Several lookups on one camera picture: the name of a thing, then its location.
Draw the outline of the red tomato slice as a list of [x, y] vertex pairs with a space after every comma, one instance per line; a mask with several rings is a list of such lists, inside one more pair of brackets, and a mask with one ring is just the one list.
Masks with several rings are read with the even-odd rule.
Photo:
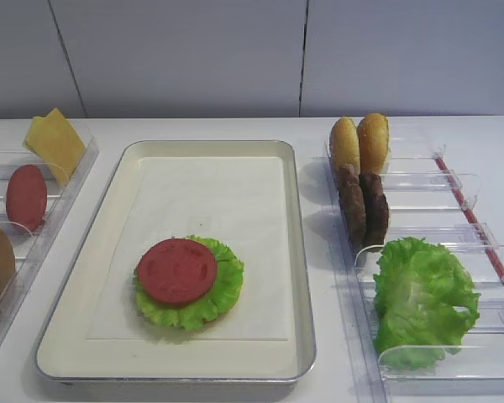
[[187, 238], [170, 238], [142, 256], [136, 274], [149, 297], [166, 305], [184, 306], [211, 290], [218, 263], [205, 245]]
[[23, 165], [11, 175], [6, 192], [6, 213], [21, 229], [35, 231], [43, 222], [47, 186], [36, 165]]

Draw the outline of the left brown meat patty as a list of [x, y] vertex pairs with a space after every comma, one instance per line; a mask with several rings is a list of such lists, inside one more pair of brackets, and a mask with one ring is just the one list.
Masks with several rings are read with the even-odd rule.
[[365, 203], [359, 177], [352, 164], [343, 164], [338, 170], [339, 203], [344, 211], [349, 241], [361, 245], [365, 237]]

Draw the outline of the brown meat patty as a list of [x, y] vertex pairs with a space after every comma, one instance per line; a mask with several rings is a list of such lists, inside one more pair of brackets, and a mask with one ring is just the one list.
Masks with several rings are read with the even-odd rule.
[[349, 241], [361, 245], [365, 237], [365, 203], [359, 177], [352, 164], [343, 164], [338, 170], [339, 203], [344, 211]]
[[375, 173], [360, 174], [360, 189], [365, 204], [364, 247], [384, 243], [389, 226], [390, 211], [383, 191], [381, 177]]

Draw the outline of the green lettuce leaf on tray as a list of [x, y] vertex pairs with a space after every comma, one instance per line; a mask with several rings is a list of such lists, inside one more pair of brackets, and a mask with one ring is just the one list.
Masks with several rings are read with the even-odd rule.
[[218, 263], [218, 276], [211, 290], [184, 306], [170, 306], [149, 297], [139, 284], [134, 269], [135, 303], [141, 314], [161, 327], [196, 331], [233, 308], [244, 283], [244, 262], [233, 250], [215, 238], [186, 237], [208, 247]]

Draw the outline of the right brown meat patty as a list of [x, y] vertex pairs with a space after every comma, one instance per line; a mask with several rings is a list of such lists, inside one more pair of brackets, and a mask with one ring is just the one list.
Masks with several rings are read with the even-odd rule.
[[383, 191], [381, 177], [375, 173], [360, 174], [360, 189], [365, 204], [364, 247], [384, 243], [389, 226], [390, 211]]

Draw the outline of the front yellow cheese slice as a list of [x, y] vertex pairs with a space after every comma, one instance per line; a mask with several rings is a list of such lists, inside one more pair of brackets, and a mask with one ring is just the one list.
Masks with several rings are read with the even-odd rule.
[[58, 108], [45, 117], [41, 137], [34, 145], [34, 152], [50, 168], [62, 187], [67, 186], [83, 156], [86, 146], [70, 121]]

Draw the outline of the yellow cheese slice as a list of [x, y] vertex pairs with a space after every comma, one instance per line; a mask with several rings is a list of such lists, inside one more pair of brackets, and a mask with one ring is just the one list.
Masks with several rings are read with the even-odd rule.
[[45, 117], [41, 137], [34, 145], [34, 152], [50, 168], [62, 187], [67, 186], [83, 156], [86, 146], [70, 121], [58, 108]]
[[41, 128], [44, 122], [44, 117], [35, 116], [32, 118], [29, 131], [27, 132], [23, 141], [23, 146], [31, 152], [34, 152], [34, 145], [41, 137]]

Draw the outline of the rear yellow cheese slice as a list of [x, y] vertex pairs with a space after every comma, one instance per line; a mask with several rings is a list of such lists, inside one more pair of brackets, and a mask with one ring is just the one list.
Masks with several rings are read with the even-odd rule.
[[31, 152], [34, 152], [34, 145], [41, 137], [41, 128], [44, 122], [44, 117], [35, 116], [32, 118], [29, 131], [27, 132], [23, 141], [23, 146]]

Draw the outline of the white paper tray liner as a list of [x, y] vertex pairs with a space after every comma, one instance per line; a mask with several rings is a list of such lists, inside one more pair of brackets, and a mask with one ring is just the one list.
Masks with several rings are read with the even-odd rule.
[[115, 179], [98, 217], [97, 245], [112, 257], [88, 331], [92, 339], [184, 337], [146, 321], [134, 303], [132, 276], [141, 256], [167, 238], [197, 235], [228, 245], [244, 262], [236, 305], [195, 331], [212, 340], [284, 340], [291, 332], [286, 201], [276, 157], [143, 158]]

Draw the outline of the cream metal tray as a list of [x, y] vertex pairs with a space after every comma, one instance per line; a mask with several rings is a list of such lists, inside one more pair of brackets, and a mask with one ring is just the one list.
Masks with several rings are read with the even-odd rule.
[[[244, 263], [240, 296], [199, 330], [157, 326], [134, 300], [134, 268], [159, 241], [190, 235]], [[35, 360], [70, 382], [293, 383], [315, 351], [292, 147], [159, 140], [123, 152]]]

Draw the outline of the bun half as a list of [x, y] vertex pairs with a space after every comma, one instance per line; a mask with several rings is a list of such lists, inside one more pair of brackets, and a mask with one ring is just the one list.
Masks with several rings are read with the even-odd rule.
[[389, 124], [380, 113], [366, 115], [357, 126], [360, 147], [360, 172], [379, 175], [389, 151]]
[[360, 146], [354, 121], [341, 117], [332, 127], [329, 137], [329, 150], [335, 170], [343, 165], [352, 165], [360, 173]]

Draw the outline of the right bun half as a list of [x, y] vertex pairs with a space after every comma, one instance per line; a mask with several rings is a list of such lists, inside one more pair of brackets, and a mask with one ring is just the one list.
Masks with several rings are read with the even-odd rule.
[[380, 113], [366, 115], [357, 126], [360, 147], [360, 172], [379, 175], [389, 151], [389, 124]]

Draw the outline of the clear acrylic rack right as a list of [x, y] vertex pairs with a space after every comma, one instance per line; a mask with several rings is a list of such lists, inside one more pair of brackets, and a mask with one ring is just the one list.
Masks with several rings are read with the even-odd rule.
[[381, 246], [349, 241], [340, 210], [335, 167], [323, 153], [337, 234], [330, 244], [340, 310], [346, 324], [354, 394], [359, 402], [504, 402], [504, 244], [474, 207], [480, 177], [458, 174], [415, 126], [391, 130], [391, 153], [381, 172], [390, 209], [386, 241], [405, 237], [442, 244], [469, 271], [480, 296], [479, 319], [459, 346], [397, 346], [378, 353], [374, 277]]

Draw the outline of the clear acrylic rack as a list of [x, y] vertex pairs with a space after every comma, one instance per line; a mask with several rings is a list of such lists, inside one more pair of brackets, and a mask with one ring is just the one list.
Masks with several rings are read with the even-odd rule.
[[[71, 125], [86, 150], [72, 179], [66, 186], [61, 186], [50, 167], [23, 146], [27, 123], [23, 120], [0, 120], [0, 228], [8, 235], [15, 256], [15, 273], [0, 296], [0, 347], [99, 154], [89, 127], [79, 119], [71, 120]], [[47, 186], [44, 221], [34, 232], [22, 230], [18, 224], [8, 220], [6, 213], [9, 179], [23, 165], [36, 165]]]
[[397, 346], [378, 353], [374, 277], [381, 246], [349, 241], [340, 210], [335, 167], [323, 153], [337, 234], [330, 244], [340, 310], [346, 324], [354, 394], [359, 402], [504, 402], [504, 244], [474, 207], [480, 177], [458, 174], [415, 126], [391, 130], [391, 153], [381, 172], [390, 209], [386, 241], [405, 237], [442, 244], [469, 271], [480, 296], [479, 319], [459, 346]]

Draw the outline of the clear acrylic rack left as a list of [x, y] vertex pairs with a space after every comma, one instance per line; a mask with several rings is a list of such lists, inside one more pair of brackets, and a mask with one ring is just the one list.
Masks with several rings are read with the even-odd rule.
[[[27, 123], [23, 120], [0, 120], [0, 228], [8, 235], [15, 256], [15, 273], [0, 296], [0, 347], [99, 154], [89, 127], [79, 119], [71, 120], [71, 125], [86, 150], [72, 179], [66, 186], [61, 186], [50, 167], [23, 146]], [[9, 179], [23, 165], [36, 165], [47, 186], [44, 221], [34, 232], [22, 230], [18, 224], [8, 220], [6, 213]]]

